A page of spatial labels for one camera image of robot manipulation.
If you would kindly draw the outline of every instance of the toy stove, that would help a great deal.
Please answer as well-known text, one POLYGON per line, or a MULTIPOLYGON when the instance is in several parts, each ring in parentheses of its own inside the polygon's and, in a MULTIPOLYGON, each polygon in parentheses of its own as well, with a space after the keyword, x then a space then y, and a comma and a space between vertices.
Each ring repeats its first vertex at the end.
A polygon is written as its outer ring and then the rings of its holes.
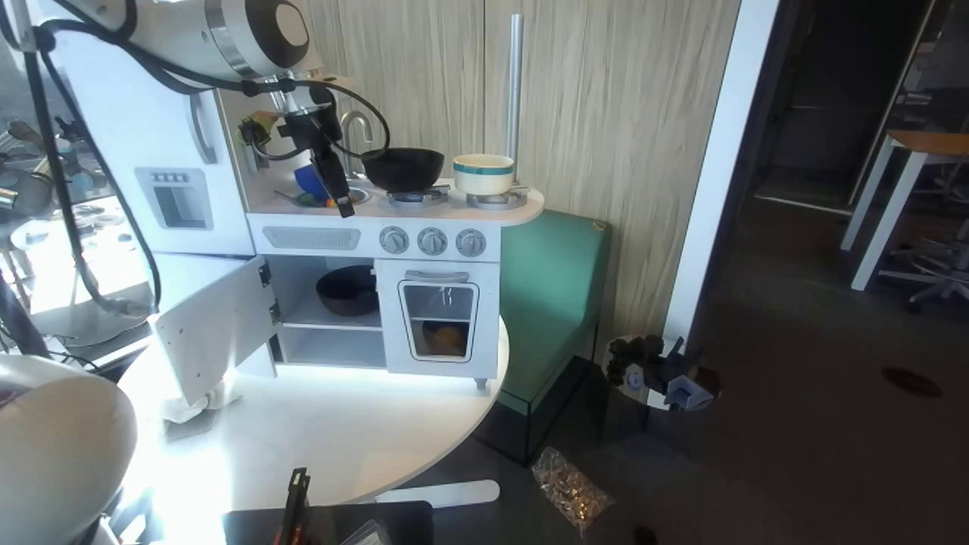
POLYGON ((277 264, 272 279, 284 279, 276 289, 284 323, 287 316, 297 316, 290 329, 301 339, 308 329, 339 329, 351 344, 379 350, 373 360, 385 360, 391 372, 492 377, 503 227, 540 214, 543 197, 522 191, 478 200, 448 189, 423 195, 354 191, 354 217, 293 207, 284 195, 247 210, 258 253, 277 264), (373 264, 379 312, 366 318, 326 316, 311 281, 359 260, 373 264))

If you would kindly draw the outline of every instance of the toy kitchen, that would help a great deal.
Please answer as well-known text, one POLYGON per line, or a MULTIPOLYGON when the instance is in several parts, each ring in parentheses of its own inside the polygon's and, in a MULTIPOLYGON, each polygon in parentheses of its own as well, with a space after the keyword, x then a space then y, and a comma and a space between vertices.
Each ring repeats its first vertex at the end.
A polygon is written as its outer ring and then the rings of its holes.
MULTIPOLYGON (((72 44, 62 66, 161 264, 153 336, 189 401, 267 343, 276 362, 497 374, 500 238, 540 214, 543 195, 518 182, 466 195, 437 176, 385 191, 369 164, 339 155, 349 214, 316 195, 331 184, 311 184, 326 174, 311 179, 306 155, 267 164, 242 143, 268 97, 177 94, 96 41, 72 44)), ((359 113, 339 122, 359 133, 359 113)))

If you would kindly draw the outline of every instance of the wooden wall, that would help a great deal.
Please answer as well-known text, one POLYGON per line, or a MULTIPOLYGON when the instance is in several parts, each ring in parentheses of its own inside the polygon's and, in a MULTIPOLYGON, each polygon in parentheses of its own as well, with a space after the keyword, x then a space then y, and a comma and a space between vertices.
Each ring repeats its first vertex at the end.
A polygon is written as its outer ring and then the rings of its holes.
POLYGON ((523 14, 518 179, 615 227, 609 329, 662 328, 738 0, 322 0, 324 70, 395 138, 505 151, 510 14, 523 14))

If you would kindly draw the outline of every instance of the white desk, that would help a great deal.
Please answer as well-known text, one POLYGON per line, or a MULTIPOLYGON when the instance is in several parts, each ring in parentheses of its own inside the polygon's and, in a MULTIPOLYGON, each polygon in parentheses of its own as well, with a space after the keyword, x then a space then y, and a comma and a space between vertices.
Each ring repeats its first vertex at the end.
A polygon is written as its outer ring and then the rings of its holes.
POLYGON ((277 377, 240 374, 242 401, 183 426, 157 426, 153 360, 137 360, 122 387, 139 413, 128 487, 152 490, 162 541, 225 541, 232 510, 283 510, 293 466, 311 475, 308 505, 366 501, 453 452, 492 405, 505 368, 485 392, 469 377, 385 368, 284 365, 277 377))
POLYGON ((853 246, 853 238, 861 234, 861 223, 867 220, 867 214, 872 210, 874 191, 878 191, 878 184, 883 179, 883 168, 886 168, 886 161, 891 161, 891 155, 897 147, 904 147, 907 161, 904 161, 904 168, 900 174, 900 182, 897 182, 891 200, 886 200, 886 207, 883 207, 883 212, 878 217, 878 227, 874 227, 874 234, 869 238, 869 248, 867 248, 867 253, 864 253, 864 260, 861 260, 861 267, 858 267, 858 273, 852 279, 852 291, 867 291, 869 289, 869 279, 872 279, 872 273, 874 273, 874 267, 881 260, 881 251, 883 251, 883 246, 886 246, 886 238, 891 238, 891 234, 892 234, 892 227, 897 227, 897 220, 900 220, 900 214, 903 214, 903 210, 904 210, 904 202, 910 197, 910 189, 914 189, 921 171, 928 168, 928 161, 932 161, 932 164, 967 161, 969 158, 969 133, 886 131, 883 138, 881 138, 881 147, 874 155, 874 164, 869 171, 869 179, 867 179, 867 184, 861 191, 861 200, 858 200, 858 207, 852 212, 849 231, 842 236, 842 251, 852 251, 852 246, 853 246))

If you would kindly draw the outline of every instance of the knob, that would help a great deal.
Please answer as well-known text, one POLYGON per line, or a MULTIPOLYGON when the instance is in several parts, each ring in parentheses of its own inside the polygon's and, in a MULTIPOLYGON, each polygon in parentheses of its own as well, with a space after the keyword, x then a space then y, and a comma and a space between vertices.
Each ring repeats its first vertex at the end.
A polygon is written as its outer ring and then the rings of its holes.
POLYGON ((448 248, 448 236, 437 227, 422 231, 417 246, 423 253, 441 253, 448 248))
POLYGON ((405 251, 405 231, 399 231, 399 227, 387 227, 387 231, 380 231, 380 248, 387 251, 387 253, 402 253, 405 251))
POLYGON ((482 236, 482 231, 460 231, 460 234, 458 234, 458 251, 460 251, 463 257, 478 257, 478 253, 485 253, 485 236, 482 236))

